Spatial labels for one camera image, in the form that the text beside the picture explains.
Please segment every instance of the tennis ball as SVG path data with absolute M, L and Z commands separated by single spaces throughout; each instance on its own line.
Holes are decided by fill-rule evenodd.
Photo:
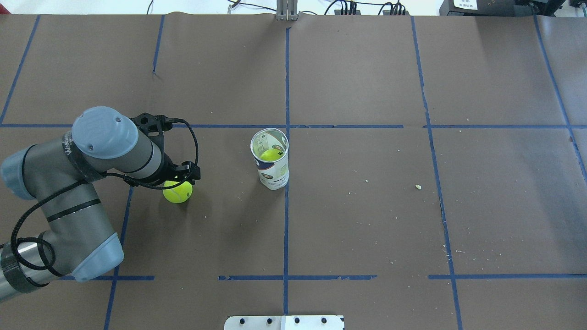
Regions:
M 177 184 L 175 181 L 165 181 L 163 187 L 169 187 L 175 184 Z M 191 184 L 186 181 L 178 187 L 163 190 L 163 196 L 172 203 L 183 203 L 190 198 L 193 190 L 194 188 Z
M 261 160 L 276 161 L 284 155 L 284 152 L 278 149 L 269 149 L 261 154 Z

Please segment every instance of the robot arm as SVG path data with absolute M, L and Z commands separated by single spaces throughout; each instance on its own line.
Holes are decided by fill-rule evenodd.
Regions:
M 11 246 L 15 233 L 0 249 L 0 302 L 66 274 L 85 282 L 122 262 L 122 246 L 91 182 L 112 175 L 132 186 L 156 186 L 166 180 L 194 184 L 200 179 L 197 156 L 195 163 L 178 166 L 164 152 L 163 131 L 174 122 L 183 121 L 147 113 L 130 119 L 112 108 L 94 107 L 78 117 L 62 138 L 31 146 L 4 161 L 2 179 L 15 195 L 50 199 L 41 206 L 50 230 L 38 236 L 44 243 L 17 243 L 25 263 Z M 106 173 L 110 169 L 127 175 Z M 54 196 L 71 185 L 75 187 Z

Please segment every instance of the tennis ball can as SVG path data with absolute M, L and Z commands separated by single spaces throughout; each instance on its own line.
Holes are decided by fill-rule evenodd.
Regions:
M 259 179 L 265 187 L 277 190 L 289 180 L 289 141 L 278 129 L 264 129 L 251 139 Z

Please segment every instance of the white floor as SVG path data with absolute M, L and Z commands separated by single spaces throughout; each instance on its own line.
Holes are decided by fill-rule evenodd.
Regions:
M 0 0 L 13 14 L 146 14 L 150 0 Z M 270 8 L 276 7 L 276 0 L 243 0 Z M 373 0 L 376 4 L 386 1 Z M 330 0 L 298 0 L 300 11 L 313 11 L 324 14 Z M 402 4 L 412 15 L 438 15 L 442 0 L 403 0 Z M 154 0 L 150 14 L 185 12 L 189 14 L 227 14 L 230 3 L 225 0 Z M 380 6 L 358 5 L 362 15 L 377 15 Z M 239 5 L 233 14 L 258 14 L 269 12 L 266 9 Z M 569 6 L 568 1 L 556 12 L 559 17 L 583 17 L 581 9 Z

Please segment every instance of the wire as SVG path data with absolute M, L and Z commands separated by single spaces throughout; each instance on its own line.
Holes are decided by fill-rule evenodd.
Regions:
M 231 0 L 228 0 L 228 2 L 232 2 L 233 4 L 237 4 L 237 5 L 247 5 L 247 6 L 253 6 L 253 7 L 263 8 L 263 9 L 267 9 L 267 10 L 270 10 L 270 11 L 277 12 L 277 10 L 276 10 L 276 9 L 269 8 L 269 7 L 265 7 L 265 6 L 259 6 L 259 5 L 255 5 L 255 4 L 245 4 L 244 2 L 239 2 L 239 1 L 231 1 Z
M 190 124 L 187 121 L 185 121 L 184 119 L 177 119 L 177 122 L 186 125 L 187 128 L 188 128 L 188 130 L 190 130 L 191 137 L 194 139 L 194 145 L 195 145 L 195 160 L 194 160 L 194 165 L 197 166 L 198 165 L 198 160 L 200 158 L 200 155 L 199 155 L 200 148 L 198 147 L 198 140 L 195 138 L 194 130 L 191 128 Z M 185 176 L 185 178 L 183 178 L 183 180 L 179 181 L 178 183 L 176 183 L 176 184 L 174 184 L 172 186 L 167 186 L 167 187 L 152 186 L 150 184 L 140 182 L 140 181 L 136 180 L 133 177 L 130 177 L 130 176 L 127 176 L 127 175 L 124 175 L 124 174 L 119 174 L 119 173 L 104 172 L 104 173 L 102 173 L 102 175 L 104 175 L 104 176 L 119 177 L 121 179 L 124 179 L 126 182 L 132 182 L 133 184 L 136 184 L 138 186 L 149 188 L 149 189 L 153 189 L 153 190 L 166 190 L 166 189 L 173 189 L 173 188 L 179 187 L 184 182 L 186 182 L 188 180 L 188 178 L 191 177 L 191 175 L 195 171 L 195 166 L 190 169 L 190 172 L 188 173 L 188 175 Z
M 332 7 L 332 5 L 334 5 L 335 3 L 339 2 L 339 1 L 342 2 L 342 3 L 344 3 L 345 6 L 346 6 L 346 1 L 344 1 L 344 0 L 334 0 L 333 2 L 330 3 L 330 5 L 326 9 L 326 11 L 324 12 L 324 15 L 328 14 L 328 10 L 330 10 L 330 8 Z M 340 4 L 340 13 L 342 14 L 342 4 Z
M 138 186 L 142 186 L 142 187 L 154 189 L 154 190 L 173 189 L 173 188 L 176 188 L 176 187 L 182 185 L 184 182 L 186 182 L 191 177 L 191 175 L 195 171 L 195 168 L 198 164 L 198 160 L 200 158 L 200 148 L 198 146 L 198 140 L 195 138 L 194 130 L 191 128 L 190 124 L 184 119 L 177 119 L 177 122 L 182 123 L 187 126 L 188 130 L 190 130 L 192 138 L 194 139 L 194 145 L 195 145 L 194 166 L 190 169 L 189 174 L 187 176 L 185 176 L 180 182 L 178 182 L 177 184 L 174 184 L 172 186 L 158 187 L 158 186 L 151 186 L 149 184 L 142 183 L 132 177 L 129 177 L 129 176 L 123 175 L 123 174 L 119 174 L 119 173 L 104 172 L 104 173 L 102 173 L 102 175 L 104 175 L 105 177 L 107 177 L 107 176 L 119 177 L 121 179 L 124 179 L 126 182 L 132 182 L 134 184 L 137 184 Z M 67 186 L 63 189 L 58 190 L 57 192 L 51 194 L 49 197 L 44 198 L 43 200 L 41 200 L 40 202 L 36 203 L 31 208 L 29 208 L 21 216 L 21 218 L 16 222 L 14 229 L 12 230 L 12 235 L 10 237 L 10 248 L 11 248 L 12 254 L 15 256 L 16 260 L 20 264 L 23 264 L 24 266 L 26 266 L 32 270 L 36 270 L 36 271 L 48 270 L 49 268 L 53 267 L 53 265 L 55 264 L 56 256 L 55 256 L 55 249 L 53 249 L 53 246 L 51 245 L 51 243 L 49 243 L 48 241 L 46 241 L 42 238 L 38 238 L 38 237 L 17 238 L 18 232 L 20 231 L 22 224 L 25 222 L 25 220 L 39 207 L 45 205 L 47 202 L 53 200 L 55 197 L 57 197 L 61 194 L 64 194 L 70 190 L 73 190 L 73 189 L 81 186 L 82 184 L 87 184 L 87 183 L 88 182 L 81 180 L 81 181 L 77 181 L 76 183 L 70 184 L 69 186 Z M 47 249 L 49 250 L 50 256 L 51 256 L 50 261 L 43 266 L 38 266 L 38 265 L 35 265 L 35 264 L 29 262 L 28 260 L 24 259 L 24 257 L 18 252 L 18 246 L 22 243 L 25 243 L 25 242 L 33 242 L 33 243 L 41 244 L 41 245 L 44 245 L 45 247 L 47 247 Z M 4 246 L 5 246 L 5 244 L 0 244 L 0 248 L 4 248 Z
M 153 1 L 155 1 L 155 0 L 151 0 L 151 3 L 147 7 L 147 15 L 149 14 L 149 9 L 151 9 L 151 6 L 153 6 Z
M 37 208 L 43 206 L 48 201 L 51 201 L 53 198 L 55 198 L 63 193 L 66 193 L 74 188 L 77 188 L 85 183 L 87 183 L 87 182 L 77 181 L 76 183 L 70 184 L 69 186 L 51 194 L 49 197 L 43 199 L 42 201 L 36 203 L 31 208 L 29 208 L 29 210 L 22 215 L 22 217 L 18 220 L 18 222 L 16 222 L 16 225 L 14 226 L 14 229 L 12 230 L 12 235 L 10 236 L 10 249 L 12 250 L 12 254 L 14 255 L 14 257 L 16 258 L 16 260 L 19 263 L 23 264 L 24 266 L 27 266 L 28 268 L 30 268 L 32 270 L 36 270 L 36 271 L 48 270 L 50 267 L 53 266 L 53 264 L 55 264 L 55 250 L 53 249 L 53 247 L 51 246 L 51 244 L 49 242 L 47 242 L 46 240 L 43 240 L 41 238 L 38 238 L 38 237 L 17 238 L 18 231 L 21 229 L 22 224 L 25 222 L 26 218 L 28 218 L 29 215 L 31 213 L 33 213 Z M 18 252 L 18 246 L 24 242 L 36 242 L 38 244 L 42 244 L 42 245 L 47 246 L 49 248 L 49 252 L 51 253 L 51 261 L 44 266 L 37 266 L 35 264 L 30 263 L 26 259 L 24 259 L 24 257 L 21 256 L 21 254 Z
M 381 8 L 379 9 L 379 12 L 377 13 L 377 15 L 381 15 L 381 12 L 383 11 L 383 8 L 385 8 L 385 6 L 389 5 L 391 8 L 389 9 L 390 11 L 393 10 L 393 4 L 391 2 L 386 2 L 384 3 Z

